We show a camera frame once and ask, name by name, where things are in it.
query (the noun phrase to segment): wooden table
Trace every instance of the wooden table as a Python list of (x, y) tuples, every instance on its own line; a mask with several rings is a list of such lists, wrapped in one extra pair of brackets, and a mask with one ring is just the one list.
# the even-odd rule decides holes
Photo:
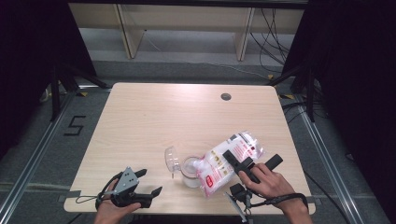
[[(228, 93), (231, 100), (223, 100)], [(235, 176), (209, 199), (198, 189), (182, 182), (182, 174), (172, 179), (164, 161), (164, 151), (177, 148), (182, 159), (202, 156), (234, 133), (250, 131), (262, 144), (266, 162), (276, 153), (283, 162), (275, 168), (297, 192), (311, 196), (291, 139), (276, 91), (268, 86), (118, 83), (114, 85), (79, 167), (71, 190), (96, 195), (115, 174), (131, 166), (148, 169), (136, 192), (150, 193), (163, 186), (149, 209), (141, 214), (236, 215), (223, 195), (237, 182)], [(64, 204), (68, 212), (95, 212), (94, 201)], [(262, 199), (253, 197), (253, 203)], [(310, 213), (315, 205), (309, 204)], [(281, 214), (273, 206), (251, 210), (253, 215)]]

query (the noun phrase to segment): red label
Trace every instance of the red label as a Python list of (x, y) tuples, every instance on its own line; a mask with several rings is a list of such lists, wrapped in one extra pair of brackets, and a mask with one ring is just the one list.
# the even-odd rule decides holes
[(212, 186), (213, 186), (213, 181), (212, 181), (212, 177), (210, 177), (210, 175), (207, 175), (207, 176), (206, 176), (206, 184), (207, 184), (210, 188), (212, 188)]

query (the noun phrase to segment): hand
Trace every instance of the hand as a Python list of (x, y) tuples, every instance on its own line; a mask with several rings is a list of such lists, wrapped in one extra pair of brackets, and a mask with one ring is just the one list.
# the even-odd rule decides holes
[[(107, 190), (114, 189), (118, 179), (111, 182)], [(99, 205), (96, 213), (94, 224), (116, 224), (119, 223), (123, 217), (140, 208), (140, 203), (132, 203), (126, 207), (117, 207), (111, 202), (110, 195), (106, 195)]]
[[(250, 171), (260, 180), (260, 184), (251, 181), (243, 171), (238, 175), (248, 189), (256, 191), (264, 198), (295, 193), (294, 188), (282, 174), (270, 171), (263, 163), (256, 164)], [(274, 206), (281, 209), (291, 223), (312, 223), (308, 209), (300, 199), (286, 200)]]

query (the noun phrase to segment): gray floor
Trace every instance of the gray floor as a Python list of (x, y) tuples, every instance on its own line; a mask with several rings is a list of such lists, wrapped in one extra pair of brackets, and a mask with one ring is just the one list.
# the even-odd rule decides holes
[[(277, 75), (261, 67), (260, 49), (251, 38), (245, 60), (238, 62), (234, 54), (232, 34), (148, 31), (136, 58), (128, 60), (118, 31), (82, 29), (81, 33), (99, 78), (107, 84), (127, 81), (264, 85), (268, 82), (269, 74)], [(289, 47), (293, 36), (280, 35), (279, 38), (284, 46)], [(271, 49), (271, 52), (281, 58), (276, 49)], [(262, 63), (267, 69), (281, 70), (281, 64), (266, 55), (262, 55)], [(81, 85), (90, 84), (83, 79), (78, 82)], [(290, 93), (291, 82), (292, 79), (288, 79), (279, 84), (276, 87), (278, 93)], [(108, 91), (97, 89), (85, 91), (88, 93), (85, 97), (72, 96), (69, 107), (64, 111), (64, 116), (8, 223), (67, 223), (76, 216), (64, 211), (62, 197), (73, 183), (109, 95)], [(280, 101), (282, 105), (295, 102), (292, 99)], [(363, 223), (389, 223), (358, 167), (345, 157), (347, 149), (325, 110), (320, 105), (315, 105), (315, 112), (320, 135), (358, 207)], [(294, 107), (285, 117), (302, 166), (342, 206), (300, 113)], [(84, 127), (79, 136), (65, 136), (65, 133), (76, 131), (68, 127), (74, 116), (85, 116), (85, 119), (76, 120), (76, 124)], [(0, 200), (7, 197), (13, 183), (18, 181), (49, 125), (50, 101), (47, 101), (36, 109), (21, 142), (0, 162)], [(323, 191), (310, 179), (308, 185), (317, 202), (317, 211), (312, 216), (314, 222), (346, 223)], [(83, 214), (74, 223), (92, 223), (93, 218), (94, 214)], [(287, 223), (287, 220), (282, 216), (254, 217), (254, 223)]]

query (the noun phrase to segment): snack bag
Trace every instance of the snack bag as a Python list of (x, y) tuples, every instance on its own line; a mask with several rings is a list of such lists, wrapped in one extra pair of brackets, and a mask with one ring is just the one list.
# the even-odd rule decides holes
[(257, 139), (248, 132), (236, 133), (207, 151), (195, 163), (197, 176), (201, 181), (201, 189), (206, 197), (227, 184), (235, 175), (231, 164), (222, 156), (227, 150), (230, 150), (239, 162), (244, 161), (247, 157), (255, 161), (264, 153)]

